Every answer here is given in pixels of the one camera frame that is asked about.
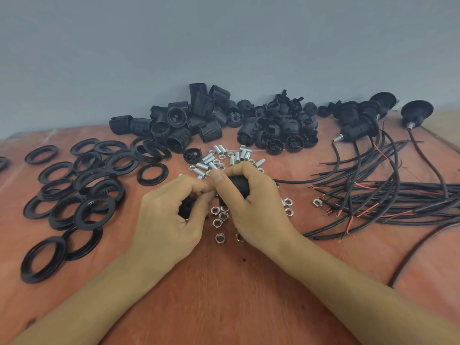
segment wooden table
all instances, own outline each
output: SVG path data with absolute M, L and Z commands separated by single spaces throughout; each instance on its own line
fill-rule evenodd
M 339 128 L 332 117 L 318 120 L 320 142 L 313 149 L 298 154 L 284 151 L 278 156 L 254 152 L 253 158 L 266 158 L 263 168 L 274 178 L 309 179 L 312 173 L 330 170 L 330 166 L 318 163 L 335 160 L 330 140 L 338 134 Z M 385 130 L 394 140 L 407 138 L 398 112 L 390 112 Z M 237 129 L 225 128 L 219 144 L 228 149 L 238 148 L 236 132 Z M 457 152 L 422 128 L 417 128 L 414 134 L 418 140 L 425 141 L 420 147 L 446 181 L 460 183 Z M 104 236 L 96 249 L 80 260 L 67 262 L 44 282 L 23 283 L 19 278 L 19 266 L 27 250 L 46 237 L 61 234 L 52 230 L 46 219 L 24 218 L 23 207 L 41 187 L 38 174 L 52 163 L 74 161 L 70 147 L 86 138 L 117 139 L 129 144 L 134 136 L 116 136 L 107 125 L 87 126 L 20 133 L 0 145 L 0 155 L 9 157 L 12 162 L 0 173 L 0 344 L 5 344 L 27 324 L 56 308 L 122 254 L 134 233 L 142 196 L 157 188 L 139 185 L 136 172 L 120 177 L 126 187 L 126 201 L 104 226 Z M 23 161 L 29 151 L 48 144 L 59 147 L 59 155 L 53 161 L 41 166 Z M 207 151 L 213 144 L 203 145 L 195 136 L 190 146 Z M 361 140 L 359 146 L 365 151 L 369 141 Z M 342 159 L 354 156 L 349 144 L 338 144 L 338 149 Z M 411 145 L 400 152 L 400 158 L 403 161 L 402 180 L 437 182 L 435 174 Z M 179 173 L 189 174 L 181 155 L 173 155 L 165 164 L 169 168 L 165 182 L 175 179 Z M 372 175 L 373 180 L 384 179 L 390 172 L 390 165 L 384 162 Z M 298 231 L 304 233 L 333 220 L 323 216 L 325 207 L 312 205 L 318 194 L 308 185 L 282 184 L 279 192 L 282 198 L 293 200 L 291 221 Z M 212 219 L 211 216 L 205 222 L 201 242 L 192 254 L 124 314 L 103 344 L 357 343 L 299 282 L 249 244 L 237 242 L 231 219 L 219 230 L 211 225 Z M 338 240 L 316 243 L 365 275 L 387 283 L 403 256 L 432 229 L 374 224 L 340 243 Z M 214 241 L 218 232 L 226 235 L 225 244 L 217 245 Z M 88 233 L 75 236 L 75 246 L 81 246 L 89 237 Z M 400 293 L 458 325 L 459 242 L 458 229 L 436 237 L 414 258 L 396 286 Z M 37 264 L 45 264 L 51 252 L 52 247 L 45 248 L 37 257 Z

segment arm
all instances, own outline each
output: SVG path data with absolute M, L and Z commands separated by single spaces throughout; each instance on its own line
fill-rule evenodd
M 181 201 L 200 192 L 186 222 L 178 215 Z M 213 197 L 209 184 L 187 176 L 146 194 L 128 251 L 11 344 L 98 344 L 126 310 L 190 254 Z
M 243 174 L 244 199 L 227 175 Z M 288 220 L 275 183 L 248 162 L 211 171 L 216 190 L 244 239 L 310 289 L 362 344 L 457 344 L 446 319 L 354 270 L 299 234 Z

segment hand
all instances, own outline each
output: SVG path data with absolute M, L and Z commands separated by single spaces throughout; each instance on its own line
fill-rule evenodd
M 225 201 L 238 232 L 251 245 L 270 256 L 285 237 L 297 233 L 287 218 L 276 184 L 249 162 L 223 171 L 211 170 L 217 193 Z M 250 194 L 243 198 L 228 176 L 244 175 Z
M 178 215 L 178 209 L 190 194 L 199 197 L 187 222 Z M 208 205 L 214 197 L 209 183 L 186 175 L 146 194 L 127 252 L 131 260 L 146 269 L 163 269 L 164 273 L 172 269 L 200 241 Z

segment gray wall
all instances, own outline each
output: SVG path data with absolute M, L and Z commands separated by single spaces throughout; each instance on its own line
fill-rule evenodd
M 217 84 L 264 103 L 460 102 L 460 0 L 0 0 L 0 138 L 147 116 Z

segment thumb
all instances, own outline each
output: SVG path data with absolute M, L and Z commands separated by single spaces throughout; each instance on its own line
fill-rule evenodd
M 207 192 L 201 194 L 193 205 L 192 211 L 190 212 L 189 222 L 187 226 L 203 229 L 204 220 L 206 219 L 207 208 L 209 203 L 215 197 L 215 192 Z
M 241 195 L 241 192 L 233 185 L 225 173 L 212 169 L 210 176 L 217 193 L 222 197 L 228 208 L 237 210 L 244 204 L 243 195 Z

